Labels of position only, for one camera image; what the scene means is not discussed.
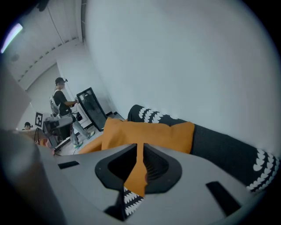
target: orange cloth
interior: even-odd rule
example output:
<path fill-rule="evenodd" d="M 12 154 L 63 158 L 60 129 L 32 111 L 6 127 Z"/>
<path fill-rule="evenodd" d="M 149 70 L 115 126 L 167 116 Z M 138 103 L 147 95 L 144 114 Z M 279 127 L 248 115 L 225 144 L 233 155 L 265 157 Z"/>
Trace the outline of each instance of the orange cloth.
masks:
<path fill-rule="evenodd" d="M 79 154 L 137 143 L 137 163 L 124 186 L 130 191 L 144 196 L 146 168 L 143 164 L 143 144 L 159 145 L 190 153 L 194 127 L 191 122 L 169 127 L 162 123 L 122 122 L 108 118 L 104 126 L 104 134 L 86 145 Z"/>

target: white pattern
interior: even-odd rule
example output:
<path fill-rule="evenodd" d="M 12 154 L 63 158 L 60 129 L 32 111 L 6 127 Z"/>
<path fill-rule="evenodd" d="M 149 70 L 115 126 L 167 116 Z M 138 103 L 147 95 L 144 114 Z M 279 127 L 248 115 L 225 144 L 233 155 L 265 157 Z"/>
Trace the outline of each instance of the white pattern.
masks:
<path fill-rule="evenodd" d="M 261 159 L 256 159 L 256 162 L 257 162 L 257 165 L 254 164 L 253 169 L 254 169 L 254 171 L 259 171 L 260 169 L 257 170 L 257 167 L 260 166 L 259 164 L 263 164 L 264 161 L 263 161 L 263 163 L 261 163 Z M 250 184 L 249 186 L 247 186 L 246 188 L 247 188 L 248 190 L 253 190 L 253 189 L 255 189 L 257 186 L 259 186 L 259 185 L 264 181 L 264 179 L 268 176 L 268 174 L 271 172 L 272 166 L 273 166 L 273 164 L 267 163 L 267 168 L 264 169 L 264 172 L 261 174 L 261 176 L 260 176 L 256 181 L 254 181 L 252 184 Z"/>
<path fill-rule="evenodd" d="M 258 151 L 257 153 L 258 157 L 256 159 L 256 164 L 254 164 L 253 166 L 254 171 L 259 171 L 263 168 L 262 165 L 264 164 L 264 158 L 265 158 L 263 150 L 257 149 L 257 151 Z"/>
<path fill-rule="evenodd" d="M 124 202 L 125 203 L 129 203 L 130 201 L 132 201 L 133 199 L 135 199 L 136 197 L 138 197 L 139 195 L 131 192 L 129 194 L 127 194 L 126 196 L 124 196 Z"/>
<path fill-rule="evenodd" d="M 144 112 L 145 112 L 145 110 L 147 110 L 148 108 L 146 108 L 146 107 L 143 107 L 143 108 L 141 108 L 140 109 L 140 112 L 139 112 L 139 117 L 142 119 L 142 117 L 143 117 L 143 115 L 144 115 Z"/>
<path fill-rule="evenodd" d="M 149 123 L 149 118 L 151 117 L 151 114 L 153 113 L 154 111 L 152 109 L 148 110 L 144 116 L 144 122 L 145 123 Z"/>
<path fill-rule="evenodd" d="M 273 159 L 273 157 L 271 157 L 272 155 L 270 153 L 268 153 L 268 159 Z M 274 179 L 278 169 L 279 169 L 279 164 L 277 163 L 277 161 L 275 161 L 276 165 L 274 167 L 274 171 L 272 172 L 271 177 L 269 177 L 269 179 L 267 180 L 267 182 L 265 182 L 265 184 L 263 184 L 262 186 L 260 186 L 255 193 L 259 193 L 260 191 L 264 190 Z M 271 168 L 273 167 L 272 163 L 267 163 L 267 167 L 270 166 L 269 170 L 271 171 Z"/>
<path fill-rule="evenodd" d="M 140 206 L 141 203 L 142 203 L 142 200 L 139 200 L 139 201 L 135 202 L 134 204 L 126 207 L 125 208 L 126 215 L 127 216 L 131 215 L 134 211 L 137 210 L 137 208 Z"/>
<path fill-rule="evenodd" d="M 268 161 L 269 161 L 270 163 L 273 163 L 273 162 L 274 162 L 274 158 L 268 158 Z"/>
<path fill-rule="evenodd" d="M 170 117 L 171 117 L 172 119 L 174 119 L 174 120 L 177 120 L 177 119 L 178 119 L 178 118 L 175 117 L 175 116 L 171 116 L 171 115 L 170 115 Z"/>
<path fill-rule="evenodd" d="M 155 115 L 154 115 L 154 117 L 152 118 L 152 123 L 159 123 L 159 120 L 161 120 L 161 117 L 162 117 L 163 115 L 159 112 L 159 113 L 156 113 Z"/>

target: pants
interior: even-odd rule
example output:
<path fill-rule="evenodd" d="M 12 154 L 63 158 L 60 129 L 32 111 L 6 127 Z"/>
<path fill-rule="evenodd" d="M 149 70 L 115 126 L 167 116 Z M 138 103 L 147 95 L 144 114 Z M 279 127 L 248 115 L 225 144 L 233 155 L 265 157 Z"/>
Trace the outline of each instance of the pants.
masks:
<path fill-rule="evenodd" d="M 67 116 L 74 117 L 74 116 L 70 113 L 70 114 L 68 114 L 68 115 L 61 116 L 61 118 L 67 117 Z M 74 144 L 74 145 L 78 145 L 78 144 L 79 144 L 78 138 L 76 137 L 73 128 L 75 128 L 84 138 L 88 138 L 89 133 L 86 132 L 86 131 L 84 131 L 84 128 L 81 126 L 81 124 L 80 124 L 77 120 L 75 120 L 75 122 L 73 123 L 73 126 L 72 126 L 71 134 L 70 134 L 70 140 L 71 140 L 72 144 Z"/>

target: floor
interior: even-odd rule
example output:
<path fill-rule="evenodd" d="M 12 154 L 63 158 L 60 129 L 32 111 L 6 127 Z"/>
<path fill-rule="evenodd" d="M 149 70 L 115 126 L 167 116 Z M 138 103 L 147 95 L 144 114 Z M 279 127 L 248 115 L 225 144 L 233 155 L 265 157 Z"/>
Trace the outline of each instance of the floor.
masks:
<path fill-rule="evenodd" d="M 119 119 L 119 120 L 124 120 L 119 114 L 111 114 L 109 115 L 109 117 L 111 118 L 114 118 L 114 119 Z M 97 128 L 95 128 L 94 126 L 91 126 L 90 128 L 87 129 L 87 132 L 92 132 L 92 131 L 95 131 L 95 134 L 94 136 L 87 140 L 85 139 L 84 137 L 82 137 L 80 134 L 78 135 L 78 140 L 79 142 L 83 141 L 83 145 L 78 148 L 78 149 L 74 149 L 74 146 L 71 142 L 68 142 L 67 144 L 65 144 L 63 147 L 61 147 L 60 151 L 57 151 L 56 154 L 60 155 L 60 156 L 67 156 L 67 155 L 75 155 L 75 154 L 78 154 L 79 151 L 84 147 L 86 146 L 87 144 L 89 144 L 91 141 L 93 141 L 94 139 L 96 139 L 97 137 L 101 136 L 103 134 L 103 131 L 102 132 L 99 132 L 97 130 Z"/>

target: cap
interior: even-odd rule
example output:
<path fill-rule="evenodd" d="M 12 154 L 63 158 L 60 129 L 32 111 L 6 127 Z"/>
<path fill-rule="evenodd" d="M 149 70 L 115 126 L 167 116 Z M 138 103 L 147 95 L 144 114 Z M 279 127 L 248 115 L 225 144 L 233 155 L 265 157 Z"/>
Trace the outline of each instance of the cap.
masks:
<path fill-rule="evenodd" d="M 56 85 L 58 84 L 58 83 L 65 83 L 65 81 L 63 80 L 63 78 L 62 77 L 58 77 L 57 79 L 56 79 Z"/>

